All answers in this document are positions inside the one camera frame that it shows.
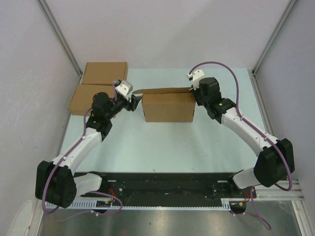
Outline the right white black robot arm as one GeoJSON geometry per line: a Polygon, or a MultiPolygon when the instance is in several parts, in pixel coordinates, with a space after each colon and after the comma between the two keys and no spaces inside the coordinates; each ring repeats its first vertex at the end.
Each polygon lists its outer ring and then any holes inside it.
{"type": "Polygon", "coordinates": [[[239,197],[249,186],[270,187],[284,177],[292,177],[295,165],[291,141],[279,140],[250,123],[243,114],[237,112],[237,106],[232,100],[221,96],[219,83],[214,77],[192,79],[190,91],[211,119],[236,133],[257,156],[254,167],[239,171],[231,177],[227,185],[230,196],[239,197]]]}

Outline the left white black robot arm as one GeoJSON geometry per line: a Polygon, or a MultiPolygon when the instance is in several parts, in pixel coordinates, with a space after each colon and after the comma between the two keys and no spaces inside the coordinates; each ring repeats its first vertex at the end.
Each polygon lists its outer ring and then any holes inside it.
{"type": "Polygon", "coordinates": [[[135,111],[141,99],[141,96],[126,97],[121,94],[114,99],[105,92],[94,95],[92,106],[84,115],[82,135],[64,153],[50,162],[42,161],[37,166],[35,197],[43,204],[67,208],[76,197],[89,192],[100,197],[106,195],[109,185],[103,181],[102,174],[89,172],[77,177],[76,170],[107,137],[112,128],[111,119],[123,109],[135,111]]]}

